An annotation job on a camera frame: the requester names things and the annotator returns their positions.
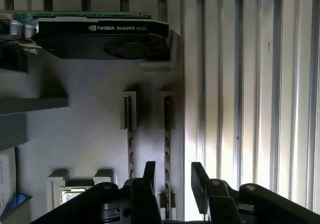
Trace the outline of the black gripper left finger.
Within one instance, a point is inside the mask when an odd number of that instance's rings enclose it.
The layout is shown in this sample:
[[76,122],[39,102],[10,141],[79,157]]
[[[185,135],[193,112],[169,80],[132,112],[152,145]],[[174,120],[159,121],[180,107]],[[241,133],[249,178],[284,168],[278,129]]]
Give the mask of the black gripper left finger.
[[122,188],[99,183],[34,221],[36,224],[161,224],[154,194],[154,161],[143,177],[127,180]]

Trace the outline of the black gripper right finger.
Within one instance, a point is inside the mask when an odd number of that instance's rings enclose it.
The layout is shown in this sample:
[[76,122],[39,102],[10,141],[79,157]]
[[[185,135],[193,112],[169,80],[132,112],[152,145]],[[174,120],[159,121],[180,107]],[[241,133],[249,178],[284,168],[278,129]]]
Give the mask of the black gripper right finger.
[[212,224],[319,224],[320,216],[258,184],[232,189],[191,164],[191,188],[200,214]]

